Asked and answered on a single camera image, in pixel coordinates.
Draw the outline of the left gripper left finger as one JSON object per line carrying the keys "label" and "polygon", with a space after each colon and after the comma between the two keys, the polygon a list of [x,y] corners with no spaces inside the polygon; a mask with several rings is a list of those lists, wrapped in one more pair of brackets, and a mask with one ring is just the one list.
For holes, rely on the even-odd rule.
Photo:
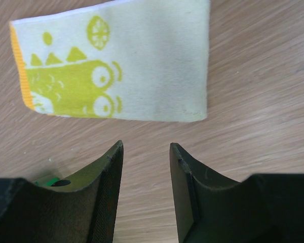
{"label": "left gripper left finger", "polygon": [[124,147],[51,186],[0,178],[0,242],[112,242]]}

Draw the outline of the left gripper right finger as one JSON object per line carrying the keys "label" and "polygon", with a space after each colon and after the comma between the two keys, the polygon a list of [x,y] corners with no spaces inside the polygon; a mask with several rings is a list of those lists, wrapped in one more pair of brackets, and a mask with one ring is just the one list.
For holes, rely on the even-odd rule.
{"label": "left gripper right finger", "polygon": [[170,145],[180,242],[304,242],[304,174],[230,179]]}

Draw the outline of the green plastic tray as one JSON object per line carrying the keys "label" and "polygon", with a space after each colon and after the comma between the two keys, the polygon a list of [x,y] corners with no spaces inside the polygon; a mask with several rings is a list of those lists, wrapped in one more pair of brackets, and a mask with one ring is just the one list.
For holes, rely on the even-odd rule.
{"label": "green plastic tray", "polygon": [[35,181],[34,184],[37,185],[37,186],[52,186],[59,180],[60,180],[59,178],[55,177],[55,178],[49,179],[45,182]]}

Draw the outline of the yellow green patterned towel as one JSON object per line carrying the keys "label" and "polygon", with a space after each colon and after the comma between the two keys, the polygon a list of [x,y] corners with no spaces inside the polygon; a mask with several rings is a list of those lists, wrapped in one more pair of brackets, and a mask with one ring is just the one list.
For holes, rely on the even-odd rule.
{"label": "yellow green patterned towel", "polygon": [[10,23],[38,113],[196,122],[207,116],[209,1],[110,1]]}

